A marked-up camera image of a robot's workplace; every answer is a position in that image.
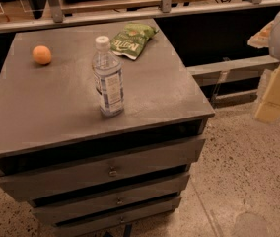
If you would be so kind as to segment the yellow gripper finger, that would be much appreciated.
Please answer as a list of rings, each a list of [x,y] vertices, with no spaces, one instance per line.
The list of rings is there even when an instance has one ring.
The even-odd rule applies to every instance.
[[[250,37],[247,44],[254,48],[269,47],[269,36],[273,22],[266,24],[260,31]]]
[[[271,71],[266,69],[259,81],[253,117],[271,123],[280,117],[280,66]]]

